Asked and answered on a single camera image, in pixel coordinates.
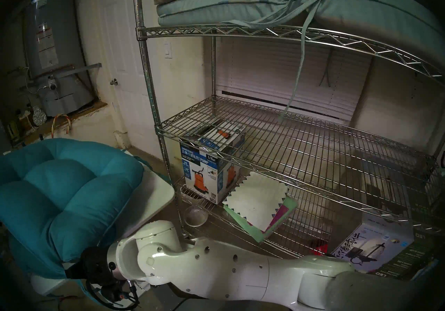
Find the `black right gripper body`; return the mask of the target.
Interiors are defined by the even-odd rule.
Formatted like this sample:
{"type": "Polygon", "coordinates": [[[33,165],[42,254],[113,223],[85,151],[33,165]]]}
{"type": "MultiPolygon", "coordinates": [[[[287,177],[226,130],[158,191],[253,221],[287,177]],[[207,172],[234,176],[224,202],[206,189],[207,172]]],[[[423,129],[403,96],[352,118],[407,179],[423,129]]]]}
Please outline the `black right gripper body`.
{"type": "Polygon", "coordinates": [[[68,279],[84,279],[90,284],[109,286],[117,279],[109,268],[107,254],[110,246],[85,249],[77,263],[65,270],[68,279]]]}

